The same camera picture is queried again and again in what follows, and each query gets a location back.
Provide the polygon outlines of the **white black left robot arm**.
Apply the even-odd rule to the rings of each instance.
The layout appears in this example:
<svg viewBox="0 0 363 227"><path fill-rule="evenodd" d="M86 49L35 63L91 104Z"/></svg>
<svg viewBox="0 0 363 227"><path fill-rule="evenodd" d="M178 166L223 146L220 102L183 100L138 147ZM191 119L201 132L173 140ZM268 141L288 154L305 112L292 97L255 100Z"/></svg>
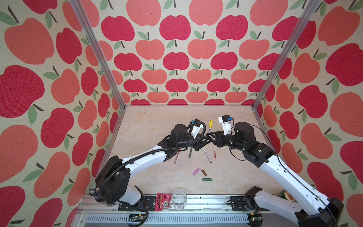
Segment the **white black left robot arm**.
<svg viewBox="0 0 363 227"><path fill-rule="evenodd" d="M206 125L197 120L189 126L177 124L152 149L126 159L111 157L96 177L96 188L90 191L90 195L99 203L112 205L120 202L141 208L145 196L138 187L129 186L130 179L151 166L172 159L179 151L201 143L205 132Z"/></svg>

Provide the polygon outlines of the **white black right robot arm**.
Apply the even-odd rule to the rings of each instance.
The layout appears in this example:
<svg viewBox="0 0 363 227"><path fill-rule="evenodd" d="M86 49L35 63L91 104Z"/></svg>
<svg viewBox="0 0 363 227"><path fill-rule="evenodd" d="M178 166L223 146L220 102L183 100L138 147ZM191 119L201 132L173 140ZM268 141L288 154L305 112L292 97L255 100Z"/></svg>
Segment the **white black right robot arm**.
<svg viewBox="0 0 363 227"><path fill-rule="evenodd" d="M247 161L273 177L296 200L284 200L254 186L245 193L252 206L274 212L300 227L337 226L344 207L339 199L329 198L306 183L281 161L273 149L256 140L250 124L237 123L234 133L230 131L229 122L225 122L223 128L222 131L208 133L207 137L217 147L228 146L231 150L241 151Z"/></svg>

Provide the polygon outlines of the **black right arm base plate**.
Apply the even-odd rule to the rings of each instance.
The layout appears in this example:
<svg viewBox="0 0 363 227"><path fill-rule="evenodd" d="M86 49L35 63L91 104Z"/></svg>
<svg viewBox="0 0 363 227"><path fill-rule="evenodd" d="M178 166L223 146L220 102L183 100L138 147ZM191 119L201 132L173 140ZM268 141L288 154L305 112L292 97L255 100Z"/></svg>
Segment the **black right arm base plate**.
<svg viewBox="0 0 363 227"><path fill-rule="evenodd" d="M245 196L231 196L226 203L233 211L269 211L260 208L254 199Z"/></svg>

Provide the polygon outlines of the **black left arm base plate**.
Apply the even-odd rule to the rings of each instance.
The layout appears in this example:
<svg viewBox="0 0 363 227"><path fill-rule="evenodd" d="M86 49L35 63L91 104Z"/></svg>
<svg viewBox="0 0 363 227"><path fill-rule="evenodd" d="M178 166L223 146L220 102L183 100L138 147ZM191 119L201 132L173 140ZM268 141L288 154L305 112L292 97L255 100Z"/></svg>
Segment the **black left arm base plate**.
<svg viewBox="0 0 363 227"><path fill-rule="evenodd" d="M140 202L137 202L134 206L143 211L155 211L156 210L156 196L144 196ZM133 209L125 203L119 204L118 211L133 211Z"/></svg>

